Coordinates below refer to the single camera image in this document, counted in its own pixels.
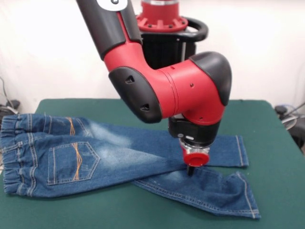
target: denim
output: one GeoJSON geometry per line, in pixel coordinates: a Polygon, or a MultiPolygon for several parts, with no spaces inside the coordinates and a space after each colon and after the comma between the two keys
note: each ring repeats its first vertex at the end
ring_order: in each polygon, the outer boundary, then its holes
{"type": "Polygon", "coordinates": [[[192,177],[167,131],[19,114],[4,117],[0,142],[7,194],[53,198],[131,182],[215,215],[261,217],[242,173],[211,169],[249,165],[241,136],[218,136],[192,177]]]}

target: green tablecloth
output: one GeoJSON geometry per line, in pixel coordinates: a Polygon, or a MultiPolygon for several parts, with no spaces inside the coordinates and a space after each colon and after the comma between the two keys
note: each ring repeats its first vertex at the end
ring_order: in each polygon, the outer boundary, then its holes
{"type": "MultiPolygon", "coordinates": [[[[121,100],[44,100],[37,113],[83,116],[117,125],[166,129],[139,121],[121,100]]],[[[130,184],[57,199],[7,196],[0,177],[4,229],[300,229],[305,228],[305,159],[264,101],[231,101],[220,134],[242,135],[248,178],[262,218],[216,217],[130,184]]],[[[216,168],[229,174],[235,168],[216,168]]]]}

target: orange stitching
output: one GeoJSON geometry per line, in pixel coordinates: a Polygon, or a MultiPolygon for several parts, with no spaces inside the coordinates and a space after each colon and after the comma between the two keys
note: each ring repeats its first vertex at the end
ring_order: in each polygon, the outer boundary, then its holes
{"type": "Polygon", "coordinates": [[[75,129],[74,129],[73,121],[72,121],[71,118],[67,118],[67,119],[69,120],[70,125],[71,125],[71,127],[70,127],[70,135],[74,136],[75,135],[75,129]]]}
{"type": "Polygon", "coordinates": [[[74,178],[73,180],[79,180],[79,171],[80,171],[80,168],[81,168],[81,164],[82,164],[82,158],[81,158],[81,155],[78,151],[78,145],[77,143],[72,143],[72,146],[74,147],[75,149],[75,152],[76,152],[76,158],[77,158],[77,169],[76,169],[76,173],[74,175],[74,178]]]}

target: white wall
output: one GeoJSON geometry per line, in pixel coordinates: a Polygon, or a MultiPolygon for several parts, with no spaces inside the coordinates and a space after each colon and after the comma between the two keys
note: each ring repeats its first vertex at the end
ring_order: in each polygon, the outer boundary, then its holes
{"type": "MultiPolygon", "coordinates": [[[[133,0],[136,13],[140,0],[133,0]]],[[[221,52],[233,69],[232,99],[297,105],[305,99],[305,1],[181,0],[204,21],[198,52],[221,52]]],[[[1,0],[0,74],[9,98],[34,112],[44,98],[119,98],[75,0],[1,0]]]]}

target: red flange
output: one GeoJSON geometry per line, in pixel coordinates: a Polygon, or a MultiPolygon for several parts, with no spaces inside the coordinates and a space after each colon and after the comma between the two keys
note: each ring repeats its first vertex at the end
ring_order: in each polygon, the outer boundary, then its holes
{"type": "Polygon", "coordinates": [[[182,148],[182,150],[183,150],[183,160],[185,164],[189,166],[201,167],[206,165],[210,160],[208,154],[196,153],[196,152],[188,153],[187,150],[185,150],[184,148],[182,148]]]}
{"type": "Polygon", "coordinates": [[[179,16],[178,0],[142,0],[142,13],[137,16],[141,31],[177,32],[188,26],[179,16]]]}

